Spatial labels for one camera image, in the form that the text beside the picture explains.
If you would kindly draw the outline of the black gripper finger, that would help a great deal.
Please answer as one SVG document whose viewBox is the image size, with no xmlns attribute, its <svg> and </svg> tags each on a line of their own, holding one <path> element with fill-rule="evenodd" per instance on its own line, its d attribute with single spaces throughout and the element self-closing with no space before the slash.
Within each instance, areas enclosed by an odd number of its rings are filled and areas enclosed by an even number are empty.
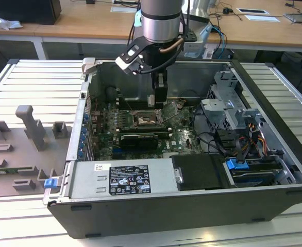
<svg viewBox="0 0 302 247">
<path fill-rule="evenodd" d="M 167 99 L 168 84 L 167 72 L 153 72 L 152 86 L 154 90 L 155 109 L 162 109 Z"/>
</svg>

